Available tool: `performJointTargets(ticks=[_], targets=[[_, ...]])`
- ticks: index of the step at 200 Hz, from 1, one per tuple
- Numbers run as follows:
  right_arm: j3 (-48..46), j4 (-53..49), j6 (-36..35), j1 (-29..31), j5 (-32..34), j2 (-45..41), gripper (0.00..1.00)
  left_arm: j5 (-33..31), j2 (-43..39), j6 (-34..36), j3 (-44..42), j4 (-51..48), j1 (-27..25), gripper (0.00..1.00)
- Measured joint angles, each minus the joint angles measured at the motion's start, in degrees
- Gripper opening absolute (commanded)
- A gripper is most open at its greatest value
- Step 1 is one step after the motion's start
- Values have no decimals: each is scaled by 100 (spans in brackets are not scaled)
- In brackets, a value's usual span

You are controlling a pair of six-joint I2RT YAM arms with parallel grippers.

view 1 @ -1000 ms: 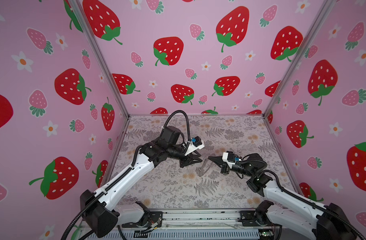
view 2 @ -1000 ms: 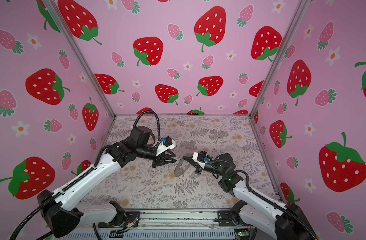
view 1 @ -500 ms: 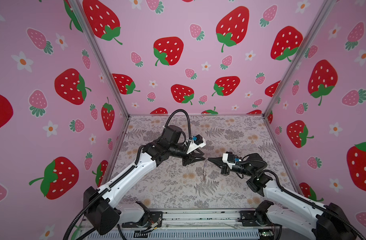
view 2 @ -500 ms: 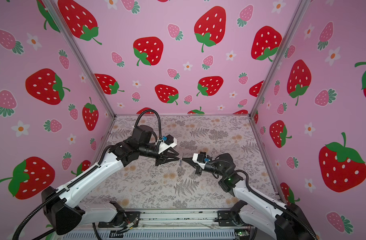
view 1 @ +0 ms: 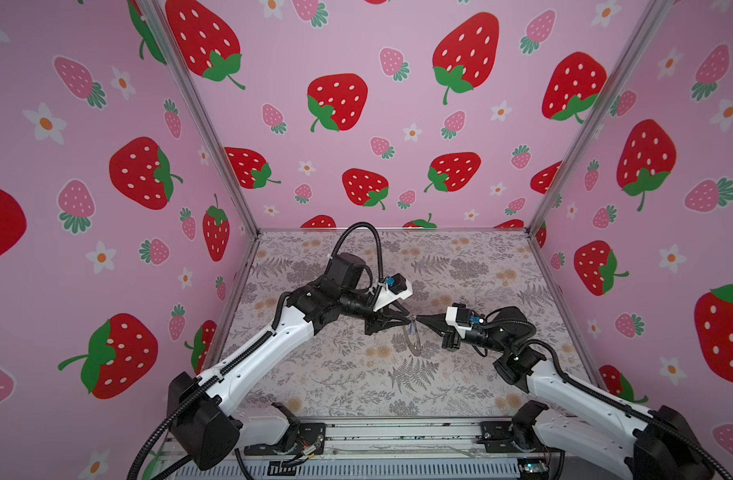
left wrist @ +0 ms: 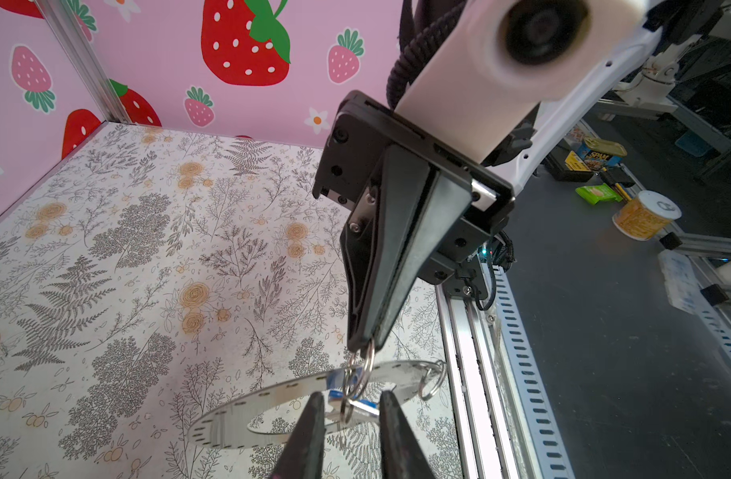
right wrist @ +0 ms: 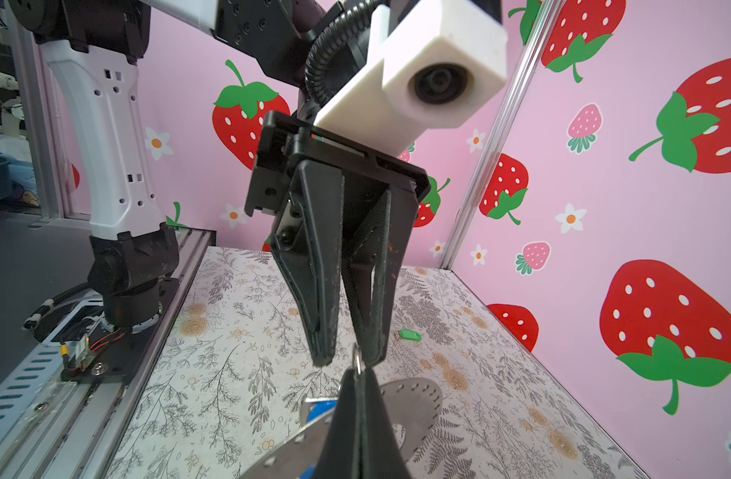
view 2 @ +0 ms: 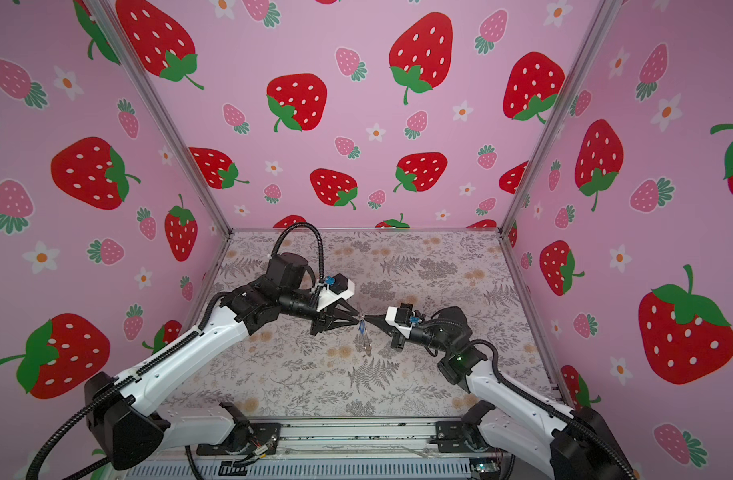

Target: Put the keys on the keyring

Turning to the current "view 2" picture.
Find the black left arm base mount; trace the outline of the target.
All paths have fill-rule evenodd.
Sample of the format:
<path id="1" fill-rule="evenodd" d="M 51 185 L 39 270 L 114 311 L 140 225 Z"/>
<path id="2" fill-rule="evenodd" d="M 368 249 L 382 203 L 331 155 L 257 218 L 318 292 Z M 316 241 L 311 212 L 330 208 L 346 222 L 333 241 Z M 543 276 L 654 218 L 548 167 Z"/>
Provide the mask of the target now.
<path id="1" fill-rule="evenodd" d="M 250 419 L 230 402 L 222 402 L 220 407 L 232 417 L 232 430 L 219 444 L 200 444 L 196 448 L 198 456 L 238 456 L 238 466 L 249 466 L 258 460 L 276 454 L 280 441 L 282 424 L 250 422 Z"/>

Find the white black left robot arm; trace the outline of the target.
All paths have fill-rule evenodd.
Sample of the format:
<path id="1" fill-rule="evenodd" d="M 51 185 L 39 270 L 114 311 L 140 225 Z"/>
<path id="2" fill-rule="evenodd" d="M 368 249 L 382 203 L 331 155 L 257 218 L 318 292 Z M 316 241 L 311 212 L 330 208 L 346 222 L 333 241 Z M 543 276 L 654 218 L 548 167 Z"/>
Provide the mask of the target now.
<path id="1" fill-rule="evenodd" d="M 358 310 L 348 302 L 356 284 L 342 274 L 326 275 L 324 243 L 316 245 L 318 270 L 304 257 L 282 252 L 276 242 L 266 273 L 218 292 L 202 320 L 182 336 L 116 377 L 94 376 L 84 388 L 88 403 L 38 450 L 26 478 L 40 476 L 52 450 L 82 420 L 106 456 L 76 472 L 76 479 L 106 465 L 129 470 L 162 450 L 196 444 L 222 446 L 230 453 L 250 448 L 254 458 L 265 454 L 268 448 L 256 440 L 250 420 L 230 402 L 215 412 L 160 414 L 158 408 L 198 370 L 282 315 L 310 321 L 314 335 L 358 325 Z"/>

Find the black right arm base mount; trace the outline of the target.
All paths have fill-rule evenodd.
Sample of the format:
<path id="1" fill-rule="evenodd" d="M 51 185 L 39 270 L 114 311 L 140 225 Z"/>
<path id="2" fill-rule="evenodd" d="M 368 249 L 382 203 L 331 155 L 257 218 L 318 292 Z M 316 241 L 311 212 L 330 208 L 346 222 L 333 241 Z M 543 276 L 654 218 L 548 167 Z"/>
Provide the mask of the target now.
<path id="1" fill-rule="evenodd" d="M 488 444 L 479 430 L 484 416 L 496 410 L 494 404 L 480 400 L 461 419 L 437 421 L 429 443 L 438 446 L 441 453 L 502 453 Z"/>

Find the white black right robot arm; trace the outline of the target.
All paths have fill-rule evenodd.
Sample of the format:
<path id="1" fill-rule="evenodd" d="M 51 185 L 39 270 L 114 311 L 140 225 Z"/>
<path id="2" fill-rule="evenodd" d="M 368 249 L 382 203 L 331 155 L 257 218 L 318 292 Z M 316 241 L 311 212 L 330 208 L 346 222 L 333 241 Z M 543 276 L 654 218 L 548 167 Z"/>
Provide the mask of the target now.
<path id="1" fill-rule="evenodd" d="M 389 334 L 396 348 L 412 343 L 442 355 L 437 364 L 442 376 L 476 396 L 487 410 L 475 426 L 486 446 L 505 450 L 551 479 L 634 478 L 600 414 L 574 410 L 504 374 L 497 348 L 474 338 L 461 308 L 447 307 L 424 318 L 403 304 L 364 320 Z"/>

